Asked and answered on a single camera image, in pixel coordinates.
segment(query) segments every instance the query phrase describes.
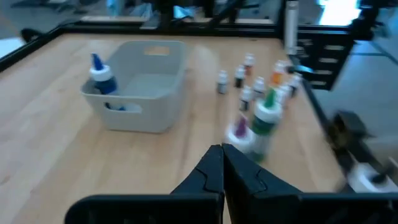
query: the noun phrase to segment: white bottle cap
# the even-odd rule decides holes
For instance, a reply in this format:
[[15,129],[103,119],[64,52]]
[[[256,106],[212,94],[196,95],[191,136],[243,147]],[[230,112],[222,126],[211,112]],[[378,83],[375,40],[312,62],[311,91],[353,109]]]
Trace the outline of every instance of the white bottle cap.
[[301,74],[295,72],[292,80],[290,81],[290,85],[293,87],[298,87],[300,85],[301,79]]
[[279,103],[276,103],[272,108],[266,108],[264,100],[257,99],[254,115],[263,122],[277,123],[282,117],[282,107]]
[[380,185],[372,183],[370,176],[377,172],[367,163],[356,164],[347,176],[349,186],[356,193],[389,193],[398,192],[396,184],[387,177],[386,182]]
[[239,65],[236,68],[235,78],[244,78],[244,67],[243,67],[243,65]]
[[285,61],[278,60],[275,64],[275,72],[284,74],[286,65],[287,63]]
[[242,93],[241,93],[241,100],[244,101],[251,101],[251,88],[250,86],[245,85],[243,87]]
[[228,83],[228,73],[225,70],[221,70],[218,74],[218,83],[227,84]]
[[230,124],[225,132],[226,143],[232,144],[235,148],[242,153],[249,153],[253,142],[255,140],[255,135],[250,128],[247,128],[246,135],[243,138],[238,138],[235,136],[235,125]]
[[104,65],[104,69],[102,70],[95,70],[93,67],[91,67],[90,74],[93,80],[96,82],[105,82],[113,77],[111,68],[107,65]]
[[250,53],[246,53],[244,58],[244,65],[253,66],[255,62],[254,55]]
[[253,90],[259,91],[259,92],[264,92],[265,89],[266,88],[264,87],[264,78],[257,77],[253,84]]
[[290,91],[289,84],[288,83],[284,83],[283,85],[281,85],[278,88],[278,91],[289,92]]

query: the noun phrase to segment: bin handle cutout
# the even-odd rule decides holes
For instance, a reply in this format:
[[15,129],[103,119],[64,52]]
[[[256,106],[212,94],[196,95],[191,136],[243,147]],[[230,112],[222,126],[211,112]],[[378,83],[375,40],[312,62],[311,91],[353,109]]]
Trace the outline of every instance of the bin handle cutout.
[[104,107],[110,111],[117,111],[121,113],[142,113],[142,107],[135,103],[128,103],[126,105],[111,105],[109,103],[104,103]]
[[169,47],[163,46],[150,46],[144,49],[145,55],[158,55],[158,56],[167,56],[170,54]]

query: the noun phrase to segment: black clamp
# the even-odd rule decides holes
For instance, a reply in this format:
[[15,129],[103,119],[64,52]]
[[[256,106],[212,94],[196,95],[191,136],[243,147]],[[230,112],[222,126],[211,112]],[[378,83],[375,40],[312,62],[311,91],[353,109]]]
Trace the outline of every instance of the black clamp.
[[211,146],[170,195],[90,196],[72,205],[65,224],[221,224],[224,194],[235,224],[395,223],[398,218],[398,194],[303,193],[223,144]]

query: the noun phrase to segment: white plastic bin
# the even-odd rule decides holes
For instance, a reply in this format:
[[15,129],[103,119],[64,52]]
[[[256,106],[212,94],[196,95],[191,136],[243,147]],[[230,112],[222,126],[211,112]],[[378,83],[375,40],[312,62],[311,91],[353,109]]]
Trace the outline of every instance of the white plastic bin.
[[[99,95],[93,81],[81,88],[87,102],[109,129],[161,133],[179,117],[185,91],[185,44],[137,40],[122,44],[106,62],[119,96]],[[122,104],[125,111],[105,106]]]

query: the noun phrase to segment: purple bottle cap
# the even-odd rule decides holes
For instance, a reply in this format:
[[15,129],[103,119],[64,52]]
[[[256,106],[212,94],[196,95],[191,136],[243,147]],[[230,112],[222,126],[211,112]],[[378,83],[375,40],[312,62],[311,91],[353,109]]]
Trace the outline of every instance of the purple bottle cap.
[[243,138],[246,136],[246,126],[247,126],[247,119],[241,115],[239,117],[239,121],[238,121],[238,125],[236,126],[236,130],[235,130],[235,136],[237,138]]

